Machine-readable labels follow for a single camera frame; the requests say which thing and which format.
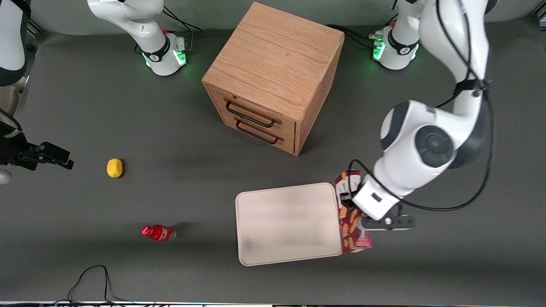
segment bottle cap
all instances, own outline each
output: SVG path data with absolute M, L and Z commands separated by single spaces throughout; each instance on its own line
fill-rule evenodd
M 140 230 L 140 233 L 142 233 L 143 235 L 149 235 L 152 233 L 152 227 L 150 226 L 144 226 L 141 230 Z

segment white tray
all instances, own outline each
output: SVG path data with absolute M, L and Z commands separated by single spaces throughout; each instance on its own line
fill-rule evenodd
M 334 187 L 243 192 L 235 199 L 239 261 L 252 266 L 341 254 Z

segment power cord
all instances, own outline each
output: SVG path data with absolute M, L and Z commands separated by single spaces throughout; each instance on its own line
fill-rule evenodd
M 81 302 L 78 302 L 78 301 L 75 301 L 74 298 L 73 298 L 73 294 L 74 294 L 74 290 L 78 287 L 78 285 L 80 284 L 82 278 L 84 277 L 85 273 L 87 273 L 87 271 L 91 270 L 91 269 L 94 269 L 94 268 L 103 268 L 104 270 L 104 302 L 103 303 L 81 303 Z M 108 274 L 108 270 L 106 269 L 106 267 L 104 265 L 94 265 L 92 267 L 89 267 L 87 269 L 85 269 L 83 271 L 83 273 L 81 273 L 80 277 L 78 278 L 78 281 L 76 282 L 76 284 L 68 291 L 68 294 L 67 294 L 67 298 L 66 299 L 60 299 L 58 301 L 55 301 L 51 304 L 41 304 L 41 303 L 15 303 L 15 304 L 0 304 L 0 307 L 59 307 L 59 303 L 61 302 L 67 302 L 68 303 L 68 306 L 70 307 L 82 307 L 82 306 L 102 306 L 102 305 L 105 305 L 105 304 L 109 304 L 111 307 L 112 306 L 119 306 L 119 307 L 127 307 L 126 305 L 122 305 L 120 303 L 116 303 L 116 302 L 112 302 L 111 300 L 109 300 L 107 298 L 108 296 L 108 289 L 110 290 L 110 295 L 112 296 L 112 298 L 118 300 L 118 301 L 123 301 L 123 302 L 129 302 L 128 300 L 125 300 L 125 299 L 122 299 L 122 298 L 119 298 L 117 296 L 114 295 L 114 290 L 112 289 L 112 282 L 110 281 L 110 275 Z
M 0 114 L 4 115 L 8 120 L 10 120 L 15 125 L 18 131 L 23 131 L 23 129 L 21 128 L 21 124 L 19 124 L 19 122 L 15 118 L 13 118 L 13 116 L 9 115 L 8 112 L 0 108 Z
M 165 15 L 167 15 L 167 16 L 169 16 L 170 18 L 172 18 L 172 19 L 174 19 L 174 20 L 180 22 L 181 24 L 183 24 L 183 25 L 188 29 L 188 31 L 191 31 L 191 29 L 190 29 L 189 27 L 195 28 L 195 29 L 199 30 L 200 32 L 203 31 L 200 27 L 196 27 L 196 26 L 194 26 L 194 25 L 192 25 L 192 24 L 190 24 L 190 23 L 187 23 L 187 22 L 185 22 L 185 21 L 180 20 L 180 19 L 179 19 L 179 18 L 178 18 L 170 9 L 169 9 L 169 8 L 167 8 L 167 7 L 164 7 L 164 8 L 165 8 L 165 10 L 167 10 L 167 11 L 163 11 L 163 13 L 164 13 Z
M 355 43 L 361 45 L 361 46 L 364 46 L 364 47 L 373 47 L 373 45 L 371 44 L 364 44 L 363 42 L 359 41 L 358 38 L 365 38 L 367 39 L 368 36 L 367 35 L 364 35 L 364 34 L 360 34 L 356 31 L 353 31 L 347 27 L 343 27 L 343 26 L 339 26 L 339 25 L 326 25 L 327 27 L 330 27 L 332 29 L 336 29 L 336 30 L 339 30 L 343 33 L 345 33 L 345 35 L 351 39 L 352 41 L 354 41 Z
M 391 17 L 391 18 L 389 19 L 389 21 L 387 21 L 387 23 L 385 23 L 385 25 L 386 25 L 386 26 L 390 26 L 390 22 L 393 21 L 393 20 L 395 20 L 396 17 L 398 17 L 398 14 L 394 15 L 393 17 Z
M 174 19 L 174 20 L 180 22 L 183 26 L 186 27 L 186 29 L 188 29 L 188 31 L 190 31 L 190 32 L 192 33 L 192 37 L 191 37 L 191 39 L 189 40 L 189 48 L 188 48 L 188 50 L 187 50 L 188 52 L 192 51 L 192 48 L 193 48 L 193 36 L 194 36 L 194 34 L 195 34 L 195 31 L 192 30 L 192 29 L 190 29 L 189 27 L 195 28 L 195 29 L 199 30 L 200 32 L 202 32 L 203 29 L 201 29 L 200 27 L 194 26 L 194 25 L 192 25 L 192 24 L 190 24 L 190 23 L 187 23 L 187 22 L 185 22 L 185 21 L 183 21 L 183 20 L 180 20 L 180 18 L 178 18 L 178 16 L 176 16 L 176 15 L 175 15 L 168 7 L 166 7 L 166 6 L 165 6 L 165 10 L 167 10 L 167 11 L 163 11 L 163 13 L 164 13 L 165 15 L 167 15 L 167 16 L 169 16 L 170 18 L 172 18 L 172 19 Z
M 459 5 L 463 8 L 464 5 L 462 4 L 462 2 L 460 0 L 458 0 L 458 2 L 459 2 Z M 446 28 L 444 26 L 442 16 L 440 14 L 440 0 L 437 0 L 436 15 L 438 17 L 438 21 L 440 23 L 442 31 L 446 35 L 450 45 L 453 47 L 453 49 L 455 50 L 455 52 L 457 53 L 459 58 L 467 66 L 467 78 L 470 76 L 470 74 L 473 74 L 474 77 L 477 79 L 478 75 L 476 74 L 476 72 L 471 67 L 471 63 L 472 63 L 472 61 L 471 61 L 471 57 L 472 57 L 472 53 L 471 53 L 471 36 L 470 36 L 470 26 L 469 26 L 469 21 L 468 21 L 468 16 L 466 14 L 466 11 L 463 11 L 463 17 L 465 19 L 465 25 L 466 25 L 466 29 L 467 29 L 466 32 L 467 32 L 467 41 L 468 41 L 468 60 L 466 60 L 463 57 L 462 52 L 459 50 L 457 45 L 455 45 L 455 43 L 453 42 L 453 39 L 451 38 L 451 36 L 449 35 L 449 33 L 447 32 L 447 30 L 446 30 Z M 349 163 L 349 168 L 348 169 L 351 170 L 352 167 L 353 167 L 353 164 L 357 163 L 358 165 L 360 165 L 364 169 L 364 171 L 366 171 L 366 173 L 368 173 L 370 175 L 370 177 L 372 177 L 372 179 L 374 179 L 380 185 L 381 188 L 383 188 L 389 194 L 391 194 L 396 199 L 398 199 L 400 203 L 409 205 L 409 206 L 417 208 L 417 209 L 428 210 L 428 211 L 455 211 L 455 210 L 459 210 L 459 209 L 462 209 L 462 208 L 465 208 L 465 207 L 469 206 L 471 203 L 474 202 L 474 200 L 476 200 L 482 194 L 482 192 L 485 189 L 485 186 L 487 185 L 487 182 L 489 180 L 489 175 L 490 175 L 490 172 L 491 172 L 491 163 L 493 161 L 494 147 L 495 147 L 495 118 L 494 118 L 493 105 L 492 105 L 492 102 L 491 102 L 490 97 L 489 97 L 489 89 L 488 89 L 488 83 L 487 82 L 483 82 L 483 84 L 482 84 L 482 86 L 480 88 L 480 91 L 483 93 L 485 104 L 486 104 L 486 106 L 488 108 L 488 113 L 489 113 L 489 129 L 490 129 L 490 132 L 489 132 L 489 152 L 488 152 L 488 159 L 487 159 L 487 163 L 486 163 L 486 166 L 485 166 L 485 174 L 484 174 L 482 183 L 480 184 L 480 187 L 479 187 L 478 191 L 476 191 L 476 193 L 469 200 L 467 200 L 466 202 L 464 202 L 464 203 L 462 203 L 460 205 L 457 205 L 457 206 L 451 206 L 451 207 L 447 207 L 447 208 L 430 207 L 430 206 L 423 206 L 423 205 L 420 205 L 420 204 L 412 203 L 412 202 L 409 202 L 407 200 L 404 200 L 404 199 L 398 197 L 391 190 L 389 190 L 387 187 L 385 187 L 375 177 L 375 175 L 371 172 L 371 170 L 369 170 L 368 167 L 366 167 L 360 160 L 353 159 Z M 447 100 L 446 102 L 438 105 L 438 107 L 441 107 L 441 106 L 453 101 L 458 95 L 459 95 L 459 93 L 454 94 L 449 100 Z M 351 186 L 351 177 L 348 176 L 347 180 L 348 180 L 348 184 L 349 184 L 349 187 L 350 187 Z M 356 191 L 351 191 L 349 189 L 349 191 L 351 193 L 351 196 L 354 197 L 354 195 L 356 195 L 360 191 L 362 186 L 363 186 L 363 180 L 360 181 Z

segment red cardboard box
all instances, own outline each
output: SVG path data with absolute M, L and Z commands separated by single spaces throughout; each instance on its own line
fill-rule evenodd
M 370 232 L 361 231 L 357 227 L 359 219 L 366 215 L 356 207 L 348 208 L 342 204 L 340 195 L 349 192 L 348 175 L 351 176 L 351 190 L 354 191 L 360 182 L 360 171 L 351 170 L 350 174 L 348 171 L 345 171 L 341 173 L 335 182 L 343 253 L 360 252 L 372 247 Z

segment green led light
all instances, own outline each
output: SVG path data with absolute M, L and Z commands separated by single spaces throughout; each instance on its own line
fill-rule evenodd
M 383 55 L 383 50 L 385 50 L 385 43 L 381 42 L 381 45 L 376 47 L 376 51 L 373 53 L 373 57 L 376 60 L 379 60 L 381 58 L 381 55 Z
M 150 63 L 148 63 L 148 59 L 146 58 L 144 53 L 142 53 L 142 57 L 144 58 L 144 61 L 146 61 L 146 66 L 150 67 Z
M 419 48 L 419 44 L 415 46 L 415 51 L 413 52 L 413 55 L 411 56 L 411 59 L 413 60 L 415 58 L 415 55 L 417 54 L 417 49 Z
M 184 52 L 173 50 L 173 54 L 176 57 L 176 60 L 178 61 L 178 64 L 180 64 L 180 66 L 186 64 L 186 54 Z

